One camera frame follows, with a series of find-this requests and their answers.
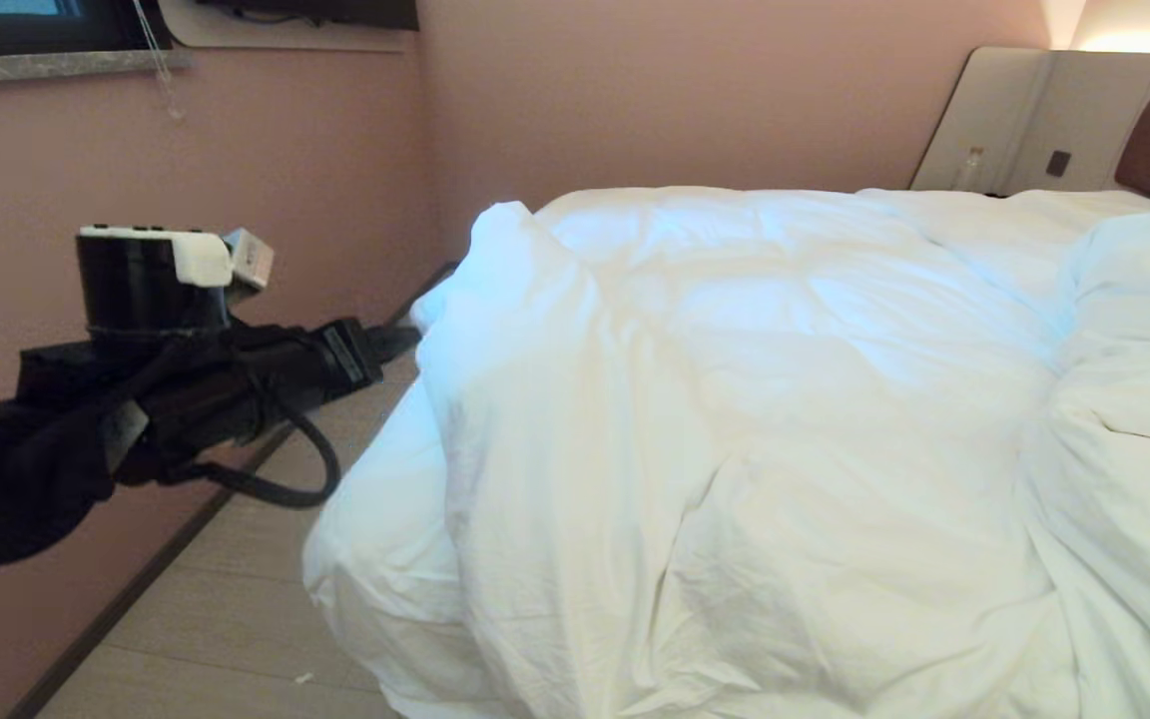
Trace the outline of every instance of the television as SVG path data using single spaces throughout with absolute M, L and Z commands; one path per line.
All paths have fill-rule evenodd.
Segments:
M 239 17 L 253 22 L 269 18 L 327 20 L 334 23 L 356 23 L 391 29 L 420 29 L 415 0 L 197 0 L 236 10 Z

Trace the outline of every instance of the light switch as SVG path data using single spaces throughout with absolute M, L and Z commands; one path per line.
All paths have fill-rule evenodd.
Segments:
M 1050 154 L 1049 165 L 1045 165 L 1046 176 L 1063 177 L 1067 171 L 1067 163 L 1072 161 L 1072 153 L 1056 150 Z

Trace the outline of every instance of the bed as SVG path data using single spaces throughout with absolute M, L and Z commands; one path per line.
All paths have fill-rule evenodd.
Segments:
M 404 716 L 1150 716 L 1150 197 L 575 192 L 413 314 L 305 551 Z

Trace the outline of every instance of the plastic bottle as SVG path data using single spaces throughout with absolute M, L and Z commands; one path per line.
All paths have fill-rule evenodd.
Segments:
M 971 154 L 961 162 L 961 168 L 957 169 L 957 177 L 952 181 L 952 190 L 956 192 L 975 192 L 975 184 L 979 182 L 979 170 L 982 168 L 982 147 L 972 147 Z

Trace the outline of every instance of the baseboard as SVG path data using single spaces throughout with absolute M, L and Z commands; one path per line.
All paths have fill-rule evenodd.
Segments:
M 292 428 L 291 424 L 274 429 L 269 434 L 268 441 L 261 444 L 255 454 L 244 461 L 243 471 L 254 473 L 255 469 L 259 469 L 293 431 L 296 428 Z M 123 587 L 123 591 L 117 592 L 114 602 L 109 602 L 109 605 L 97 615 L 95 620 L 87 625 L 87 628 L 83 629 L 83 633 L 70 643 L 64 653 L 60 655 L 60 659 L 55 660 L 31 690 L 17 702 L 17 705 L 8 714 L 8 719 L 32 719 L 33 716 L 38 716 L 41 707 L 46 706 L 51 697 L 60 691 L 60 687 L 64 686 L 64 682 L 78 670 L 83 660 L 86 660 L 87 656 L 97 647 L 100 647 L 106 634 L 109 634 L 114 625 L 117 625 L 118 619 L 122 619 L 123 614 L 126 614 L 126 611 L 136 604 L 136 601 L 140 599 L 140 596 L 161 576 L 166 568 L 170 567 L 179 552 L 189 546 L 189 542 L 198 536 L 201 528 L 206 527 L 210 519 L 220 513 L 220 510 L 228 504 L 232 496 L 231 490 L 218 488 L 215 496 L 212 496 L 192 518 L 186 520 L 184 526 L 177 529 L 171 538 L 162 545 L 162 549 L 155 552 L 154 558 L 147 560 L 145 568 L 141 568 L 140 573 L 137 573 L 136 578 L 126 587 Z

